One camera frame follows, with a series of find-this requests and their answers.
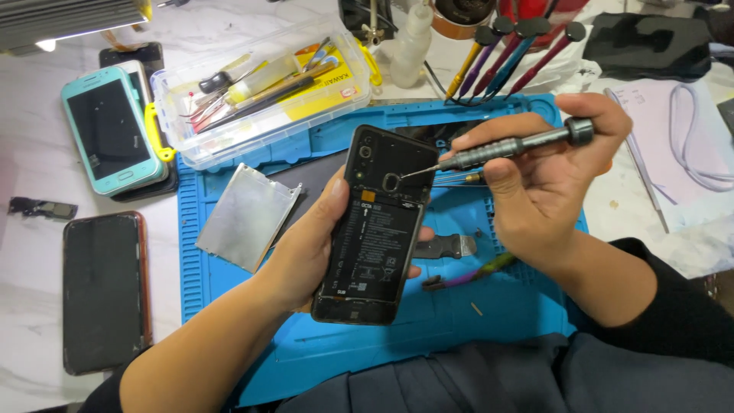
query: light blue phone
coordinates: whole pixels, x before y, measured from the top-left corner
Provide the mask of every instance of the light blue phone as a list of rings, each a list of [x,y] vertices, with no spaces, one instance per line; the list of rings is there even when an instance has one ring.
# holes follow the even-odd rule
[[[81,160],[100,195],[154,182],[166,170],[150,147],[135,95],[129,75],[114,66],[61,89]]]

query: yellow screwdriver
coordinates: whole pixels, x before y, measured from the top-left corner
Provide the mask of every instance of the yellow screwdriver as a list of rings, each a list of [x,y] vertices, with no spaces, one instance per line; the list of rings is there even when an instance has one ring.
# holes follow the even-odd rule
[[[450,98],[454,97],[457,90],[459,89],[459,86],[461,86],[462,82],[464,82],[464,76],[466,76],[466,72],[469,71],[469,68],[471,68],[472,64],[474,64],[474,60],[476,60],[476,57],[479,56],[479,52],[481,52],[482,49],[484,49],[485,47],[492,44],[492,41],[494,39],[495,35],[492,33],[492,29],[488,26],[479,26],[476,28],[476,32],[474,32],[474,44],[471,45],[469,55],[466,57],[466,60],[464,60],[464,64],[459,70],[459,73],[454,76],[454,81],[451,82],[451,84],[448,86],[448,89],[446,90],[446,100],[443,102],[443,104],[446,104],[446,102],[448,102]]]

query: sleeve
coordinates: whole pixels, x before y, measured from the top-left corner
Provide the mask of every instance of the sleeve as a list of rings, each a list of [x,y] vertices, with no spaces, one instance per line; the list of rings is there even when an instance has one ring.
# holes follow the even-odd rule
[[[149,348],[144,349],[136,354],[129,362],[119,366],[112,376],[103,381],[89,395],[77,413],[123,413],[123,407],[120,404],[120,380],[122,380],[123,374],[128,369],[130,363]]]
[[[635,320],[623,326],[593,326],[598,339],[639,353],[702,359],[734,367],[734,318],[705,292],[634,238],[614,247],[643,259],[655,272],[658,291]]]

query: white dropper bottle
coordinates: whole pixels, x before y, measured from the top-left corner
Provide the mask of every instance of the white dropper bottle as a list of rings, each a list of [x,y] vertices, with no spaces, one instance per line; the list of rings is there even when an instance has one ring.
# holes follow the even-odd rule
[[[428,0],[421,0],[408,11],[408,21],[398,31],[398,43],[390,63],[390,77],[395,86],[407,89],[415,85],[421,66],[431,46],[431,22],[433,9]]]

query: left hand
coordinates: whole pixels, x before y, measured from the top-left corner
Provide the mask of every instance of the left hand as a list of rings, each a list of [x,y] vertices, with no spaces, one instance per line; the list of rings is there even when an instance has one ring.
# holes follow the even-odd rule
[[[349,202],[349,185],[342,176],[344,167],[332,176],[316,203],[280,238],[273,254],[253,276],[283,311],[307,304],[326,274],[331,232]],[[428,241],[433,236],[433,230],[425,226],[418,240]],[[408,278],[420,274],[420,268],[411,266]]]

